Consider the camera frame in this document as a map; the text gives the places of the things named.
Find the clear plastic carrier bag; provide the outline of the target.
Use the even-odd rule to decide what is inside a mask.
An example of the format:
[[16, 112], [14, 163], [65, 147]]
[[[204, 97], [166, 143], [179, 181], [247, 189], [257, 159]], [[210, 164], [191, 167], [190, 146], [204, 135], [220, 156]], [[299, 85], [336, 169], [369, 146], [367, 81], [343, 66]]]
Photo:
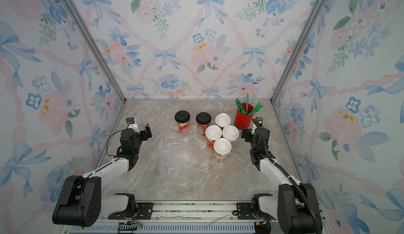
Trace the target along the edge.
[[210, 149], [199, 128], [170, 132], [158, 145], [159, 178], [181, 187], [197, 187], [210, 168]]

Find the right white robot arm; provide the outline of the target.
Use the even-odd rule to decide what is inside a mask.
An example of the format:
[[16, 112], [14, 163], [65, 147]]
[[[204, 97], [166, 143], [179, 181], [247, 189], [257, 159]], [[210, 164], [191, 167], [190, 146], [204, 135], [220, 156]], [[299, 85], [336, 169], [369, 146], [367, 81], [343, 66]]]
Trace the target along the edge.
[[270, 131], [259, 127], [243, 129], [242, 138], [250, 143], [252, 164], [278, 187], [277, 195], [255, 194], [251, 209], [259, 218], [275, 219], [285, 234], [320, 234], [322, 219], [314, 187], [289, 174], [268, 148]]

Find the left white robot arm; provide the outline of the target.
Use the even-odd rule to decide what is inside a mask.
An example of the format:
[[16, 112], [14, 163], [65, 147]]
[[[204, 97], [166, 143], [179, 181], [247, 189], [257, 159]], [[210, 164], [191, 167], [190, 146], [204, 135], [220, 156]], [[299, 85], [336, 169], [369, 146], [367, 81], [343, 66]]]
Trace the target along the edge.
[[152, 137], [149, 125], [144, 130], [134, 128], [129, 125], [121, 131], [121, 145], [109, 163], [65, 180], [52, 215], [54, 224], [84, 228], [93, 225], [99, 218], [113, 214], [126, 219], [135, 218], [140, 210], [133, 194], [102, 197], [102, 189], [107, 184], [135, 167], [142, 142]]

